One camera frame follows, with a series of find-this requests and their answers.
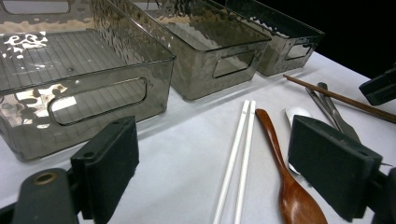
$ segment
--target chopstick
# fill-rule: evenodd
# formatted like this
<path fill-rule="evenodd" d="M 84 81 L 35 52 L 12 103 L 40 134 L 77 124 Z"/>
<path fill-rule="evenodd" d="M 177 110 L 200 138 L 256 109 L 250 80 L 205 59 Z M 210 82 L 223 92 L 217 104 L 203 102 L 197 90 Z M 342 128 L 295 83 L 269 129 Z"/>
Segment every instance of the chopstick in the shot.
<path fill-rule="evenodd" d="M 248 175 L 248 160 L 250 155 L 251 138 L 253 133 L 253 123 L 255 118 L 256 102 L 251 101 L 247 121 L 247 139 L 245 142 L 244 158 L 242 160 L 242 170 L 239 178 L 238 199 L 236 202 L 234 224 L 241 223 L 242 207 L 244 205 L 245 185 Z"/>
<path fill-rule="evenodd" d="M 231 176 L 233 174 L 233 167 L 235 165 L 235 159 L 242 136 L 242 131 L 245 125 L 245 120 L 248 112 L 248 105 L 249 105 L 249 101 L 245 101 L 239 119 L 238 128 L 236 129 L 236 135 L 233 140 L 233 148 L 231 149 L 230 159 L 228 160 L 227 171 L 225 173 L 223 184 L 221 187 L 221 193 L 219 196 L 218 206 L 216 207 L 216 213 L 213 219 L 213 224 L 219 224 L 221 220 L 225 199 L 227 197 L 228 188 L 230 187 Z"/>
<path fill-rule="evenodd" d="M 328 95 L 328 96 L 330 96 L 330 97 L 332 97 L 332 98 L 334 98 L 336 100 L 344 102 L 344 103 L 346 103 L 348 105 L 353 105 L 353 106 L 355 106 L 355 107 L 357 107 L 357 108 L 359 108 L 361 110 L 364 110 L 364 111 L 366 111 L 366 112 L 368 112 L 368 113 L 370 113 L 372 115 L 375 115 L 375 116 L 379 117 L 380 119 L 383 119 L 383 120 L 386 120 L 386 121 L 389 121 L 389 122 L 392 122 L 392 123 L 396 123 L 396 116 L 393 115 L 393 114 L 390 114 L 390 113 L 388 113 L 386 111 L 383 111 L 383 110 L 377 109 L 375 107 L 363 104 L 363 103 L 361 103 L 359 101 L 352 100 L 350 98 L 347 98 L 347 97 L 345 97 L 343 95 L 340 95 L 340 94 L 337 94 L 335 92 L 323 90 L 322 88 L 319 88 L 319 87 L 317 87 L 315 85 L 312 85 L 312 84 L 309 84 L 307 82 L 301 81 L 300 79 L 297 79 L 297 78 L 294 78 L 294 77 L 290 77 L 290 76 L 287 76 L 287 75 L 283 75 L 283 77 L 285 77 L 289 81 L 292 81 L 292 82 L 297 83 L 299 85 L 305 86 L 305 87 L 307 87 L 307 88 L 309 88 L 309 89 L 311 89 L 313 91 L 318 91 L 318 92 L 323 93 L 325 95 Z"/>

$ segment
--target brown wooden chopstick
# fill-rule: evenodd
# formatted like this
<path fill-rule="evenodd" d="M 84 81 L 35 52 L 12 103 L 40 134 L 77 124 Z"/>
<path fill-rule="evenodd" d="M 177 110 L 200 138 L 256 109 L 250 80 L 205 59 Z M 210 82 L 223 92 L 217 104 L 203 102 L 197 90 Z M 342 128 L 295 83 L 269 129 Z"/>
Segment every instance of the brown wooden chopstick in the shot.
<path fill-rule="evenodd" d="M 345 97 L 343 95 L 340 95 L 340 94 L 337 94 L 335 92 L 323 90 L 322 88 L 319 88 L 319 87 L 314 86 L 312 84 L 309 84 L 307 82 L 301 81 L 300 79 L 297 79 L 295 77 L 290 77 L 290 76 L 287 76 L 287 75 L 283 75 L 283 77 L 285 77 L 289 81 L 292 81 L 292 82 L 297 83 L 299 85 L 305 86 L 305 87 L 307 87 L 307 88 L 309 88 L 309 89 L 311 89 L 313 91 L 318 91 L 318 92 L 323 93 L 325 95 L 328 95 L 328 96 L 330 96 L 330 97 L 332 97 L 332 98 L 334 98 L 336 100 L 344 102 L 344 103 L 346 103 L 348 105 L 353 105 L 353 106 L 355 106 L 355 107 L 357 107 L 357 108 L 359 108 L 361 110 L 364 110 L 364 111 L 366 111 L 366 112 L 368 112 L 368 113 L 370 113 L 372 115 L 375 115 L 375 116 L 377 116 L 377 117 L 379 117 L 381 119 L 384 119 L 384 120 L 392 122 L 392 123 L 396 123 L 396 116 L 393 115 L 393 114 L 390 114 L 390 113 L 388 113 L 386 111 L 377 109 L 377 108 L 372 107 L 370 105 L 363 104 L 363 103 L 361 103 L 359 101 L 352 100 L 350 98 L 347 98 L 347 97 Z"/>

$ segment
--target wooden spoon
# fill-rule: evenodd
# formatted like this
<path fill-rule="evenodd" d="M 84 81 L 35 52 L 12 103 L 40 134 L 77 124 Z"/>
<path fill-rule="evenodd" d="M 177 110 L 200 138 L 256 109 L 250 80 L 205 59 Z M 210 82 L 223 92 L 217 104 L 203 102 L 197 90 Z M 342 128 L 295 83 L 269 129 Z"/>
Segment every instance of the wooden spoon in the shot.
<path fill-rule="evenodd" d="M 300 186 L 289 173 L 282 158 L 274 125 L 263 109 L 256 109 L 256 116 L 269 138 L 279 172 L 282 175 L 282 186 L 279 192 L 279 203 L 282 216 L 287 224 L 327 223 L 326 217 L 312 196 Z"/>

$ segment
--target white tablecloth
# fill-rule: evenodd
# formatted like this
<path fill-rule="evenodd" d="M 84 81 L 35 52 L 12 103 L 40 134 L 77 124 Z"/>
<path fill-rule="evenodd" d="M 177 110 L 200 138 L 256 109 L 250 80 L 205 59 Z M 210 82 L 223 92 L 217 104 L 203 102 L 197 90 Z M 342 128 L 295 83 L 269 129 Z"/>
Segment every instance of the white tablecloth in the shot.
<path fill-rule="evenodd" d="M 367 77 L 315 52 L 304 69 L 290 74 L 314 85 L 326 82 L 330 91 L 368 104 L 359 90 Z M 183 101 L 171 89 L 167 111 L 137 124 L 140 164 L 110 223 L 211 223 L 245 100 L 256 101 L 258 108 L 268 112 L 284 159 L 290 139 L 286 107 L 304 107 L 313 118 L 330 124 L 304 87 L 281 75 L 265 77 L 257 73 L 249 82 L 196 102 Z M 396 125 L 334 102 L 361 142 L 382 155 L 383 162 L 396 165 Z M 396 114 L 395 101 L 378 108 Z M 233 222 L 244 143 L 243 138 L 222 223 Z M 22 163 L 0 138 L 0 207 L 17 201 L 20 184 L 29 175 L 51 167 L 70 168 L 69 158 L 81 146 L 40 161 Z M 381 166 L 385 174 L 389 169 Z M 295 177 L 317 200 L 329 223 L 347 223 L 300 176 Z M 242 223 L 282 223 L 279 187 L 280 175 L 270 145 L 255 119 Z M 371 223 L 372 218 L 373 212 L 367 208 L 364 218 L 354 219 L 353 223 Z"/>

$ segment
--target gray translucent container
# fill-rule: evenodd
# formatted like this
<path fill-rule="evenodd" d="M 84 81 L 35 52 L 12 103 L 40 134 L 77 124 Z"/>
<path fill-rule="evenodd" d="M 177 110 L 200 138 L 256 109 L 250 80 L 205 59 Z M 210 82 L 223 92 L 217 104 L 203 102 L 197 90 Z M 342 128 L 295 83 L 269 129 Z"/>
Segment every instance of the gray translucent container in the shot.
<path fill-rule="evenodd" d="M 166 110 L 175 55 L 107 1 L 62 13 L 2 8 L 0 33 L 0 134 L 21 161 Z"/>
<path fill-rule="evenodd" d="M 254 0 L 227 0 L 229 14 L 271 37 L 258 71 L 272 76 L 304 67 L 324 33 Z"/>
<path fill-rule="evenodd" d="M 110 2 L 176 54 L 171 86 L 187 101 L 251 80 L 270 40 L 211 1 L 170 0 L 150 11 Z"/>

